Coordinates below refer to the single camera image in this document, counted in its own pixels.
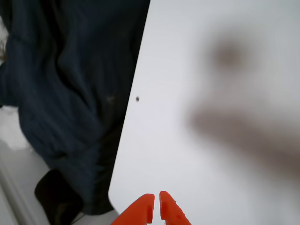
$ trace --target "dark blue fabric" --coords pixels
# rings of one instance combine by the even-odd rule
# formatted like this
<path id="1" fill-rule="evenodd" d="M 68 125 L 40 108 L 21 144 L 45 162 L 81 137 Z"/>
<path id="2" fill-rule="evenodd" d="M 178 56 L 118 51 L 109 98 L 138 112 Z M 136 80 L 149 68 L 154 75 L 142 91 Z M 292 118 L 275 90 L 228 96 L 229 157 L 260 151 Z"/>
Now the dark blue fabric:
<path id="1" fill-rule="evenodd" d="M 33 148 L 84 200 L 108 188 L 149 0 L 0 0 L 9 30 L 0 102 L 19 107 Z"/>

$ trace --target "black object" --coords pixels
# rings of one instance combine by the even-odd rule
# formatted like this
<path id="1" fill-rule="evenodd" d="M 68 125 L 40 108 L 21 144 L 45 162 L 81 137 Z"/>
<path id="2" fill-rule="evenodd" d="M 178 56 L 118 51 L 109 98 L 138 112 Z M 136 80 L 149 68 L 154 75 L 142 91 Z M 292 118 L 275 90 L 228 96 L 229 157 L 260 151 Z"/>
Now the black object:
<path id="1" fill-rule="evenodd" d="M 34 192 L 44 208 L 50 225 L 70 225 L 83 208 L 81 197 L 57 170 L 48 172 Z"/>
<path id="2" fill-rule="evenodd" d="M 108 199 L 150 0 L 0 0 L 9 37 L 0 103 L 19 107 L 27 140 L 83 199 Z"/>

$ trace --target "white surface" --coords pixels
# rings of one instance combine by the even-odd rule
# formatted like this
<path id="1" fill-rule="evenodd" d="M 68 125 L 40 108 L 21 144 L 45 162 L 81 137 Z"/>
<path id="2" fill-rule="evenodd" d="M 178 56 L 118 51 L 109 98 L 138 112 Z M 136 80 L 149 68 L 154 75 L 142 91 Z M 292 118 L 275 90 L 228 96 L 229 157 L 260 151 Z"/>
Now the white surface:
<path id="1" fill-rule="evenodd" d="M 224 86 L 226 78 L 218 78 L 228 91 L 220 96 L 221 103 L 213 104 L 224 104 L 225 112 L 227 107 L 237 107 L 237 113 L 245 112 L 248 120 L 272 137 L 283 135 L 272 133 L 278 131 L 271 129 L 272 121 L 287 124 L 289 131 L 299 128 L 295 117 L 299 95 L 294 95 L 299 93 L 300 71 L 297 1 L 152 0 L 109 191 L 117 212 L 153 193 L 153 224 L 163 225 L 159 192 L 168 191 L 193 225 L 299 224 L 299 170 L 287 171 L 281 158 L 278 164 L 268 165 L 272 154 L 267 159 L 260 152 L 253 157 L 252 150 L 260 143 L 251 151 L 241 151 L 188 125 L 191 105 L 203 109 L 209 81 L 215 78 L 205 74 L 204 58 L 199 55 L 210 43 L 205 30 L 212 21 L 226 23 L 226 19 L 244 27 L 247 18 L 257 28 L 250 31 L 253 38 L 246 39 L 258 40 L 254 43 L 259 54 L 251 63 L 259 68 L 253 76 L 245 73 L 240 83 L 235 81 L 233 94 Z"/>
<path id="2" fill-rule="evenodd" d="M 6 196 L 0 186 L 0 225 L 18 225 Z"/>
<path id="3" fill-rule="evenodd" d="M 0 139 L 11 150 L 23 150 L 30 146 L 21 131 L 17 108 L 4 106 L 0 109 Z"/>

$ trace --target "white table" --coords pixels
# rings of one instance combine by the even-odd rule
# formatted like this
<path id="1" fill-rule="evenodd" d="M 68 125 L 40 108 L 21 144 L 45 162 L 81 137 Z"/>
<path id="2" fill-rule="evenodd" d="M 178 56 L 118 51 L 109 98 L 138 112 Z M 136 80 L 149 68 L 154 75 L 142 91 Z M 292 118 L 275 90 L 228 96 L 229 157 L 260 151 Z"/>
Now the white table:
<path id="1" fill-rule="evenodd" d="M 159 192 L 168 191 L 194 225 L 299 224 L 297 180 L 188 125 L 193 96 L 206 87 L 196 60 L 207 25 L 219 16 L 238 21 L 243 9 L 276 25 L 276 16 L 296 15 L 295 7 L 293 1 L 151 1 L 109 191 L 118 213 L 153 193 L 153 224 L 163 225 Z"/>

